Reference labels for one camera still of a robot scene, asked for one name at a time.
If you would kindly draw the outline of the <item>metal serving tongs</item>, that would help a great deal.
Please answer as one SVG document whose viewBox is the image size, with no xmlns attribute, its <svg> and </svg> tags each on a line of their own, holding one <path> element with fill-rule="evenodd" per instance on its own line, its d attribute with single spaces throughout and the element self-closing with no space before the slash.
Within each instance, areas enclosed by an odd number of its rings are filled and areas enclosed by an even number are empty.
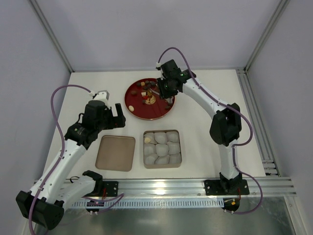
<svg viewBox="0 0 313 235">
<path fill-rule="evenodd" d="M 173 104 L 173 99 L 172 98 L 162 98 L 159 92 L 157 92 L 155 90 L 152 90 L 152 89 L 149 89 L 148 91 L 150 91 L 153 94 L 156 94 L 157 96 L 159 96 L 160 99 L 165 100 L 168 104 L 170 104 L 170 105 Z"/>
</svg>

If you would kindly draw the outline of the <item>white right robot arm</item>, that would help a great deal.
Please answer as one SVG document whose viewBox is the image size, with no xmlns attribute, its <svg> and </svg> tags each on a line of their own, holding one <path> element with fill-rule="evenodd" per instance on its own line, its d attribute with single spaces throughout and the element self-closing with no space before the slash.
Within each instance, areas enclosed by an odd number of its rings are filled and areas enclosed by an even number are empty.
<svg viewBox="0 0 313 235">
<path fill-rule="evenodd" d="M 174 60 L 157 63 L 156 69 L 161 73 L 157 79 L 160 98 L 170 99 L 183 93 L 196 101 L 212 119 L 209 134 L 219 147 L 221 171 L 218 180 L 204 181 L 206 195 L 238 193 L 243 178 L 235 166 L 237 150 L 234 145 L 242 130 L 240 107 L 236 103 L 224 104 L 203 86 L 194 73 L 182 71 Z"/>
</svg>

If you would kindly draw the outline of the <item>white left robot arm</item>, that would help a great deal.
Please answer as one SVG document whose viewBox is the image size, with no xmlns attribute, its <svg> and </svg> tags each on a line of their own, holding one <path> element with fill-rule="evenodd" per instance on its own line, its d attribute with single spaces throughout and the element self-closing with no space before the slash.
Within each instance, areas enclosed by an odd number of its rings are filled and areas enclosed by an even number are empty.
<svg viewBox="0 0 313 235">
<path fill-rule="evenodd" d="M 70 186 L 63 183 L 78 160 L 103 130 L 123 128 L 126 118 L 121 104 L 116 103 L 117 115 L 104 101 L 91 100 L 85 106 L 82 120 L 71 125 L 62 138 L 62 147 L 46 172 L 28 191 L 20 191 L 16 202 L 28 219 L 30 232 L 34 233 L 33 223 L 53 230 L 61 222 L 65 211 L 86 195 L 97 195 L 103 187 L 102 175 L 87 170 Z"/>
</svg>

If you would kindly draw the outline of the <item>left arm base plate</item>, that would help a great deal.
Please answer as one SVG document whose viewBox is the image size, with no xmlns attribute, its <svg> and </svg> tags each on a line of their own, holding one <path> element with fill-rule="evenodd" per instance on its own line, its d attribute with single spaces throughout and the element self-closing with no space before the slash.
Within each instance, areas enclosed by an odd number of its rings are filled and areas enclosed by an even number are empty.
<svg viewBox="0 0 313 235">
<path fill-rule="evenodd" d="M 104 181 L 102 184 L 102 189 L 100 195 L 102 198 L 116 197 L 118 195 L 118 181 Z"/>
</svg>

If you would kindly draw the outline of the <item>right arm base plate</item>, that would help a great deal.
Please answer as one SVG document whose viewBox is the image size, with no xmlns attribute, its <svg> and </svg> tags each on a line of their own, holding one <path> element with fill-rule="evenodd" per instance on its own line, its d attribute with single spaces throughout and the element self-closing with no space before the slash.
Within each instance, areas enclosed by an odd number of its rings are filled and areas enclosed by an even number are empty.
<svg viewBox="0 0 313 235">
<path fill-rule="evenodd" d="M 221 180 L 205 180 L 205 194 L 207 196 L 249 195 L 250 191 L 246 180 L 239 182 L 222 182 Z"/>
</svg>

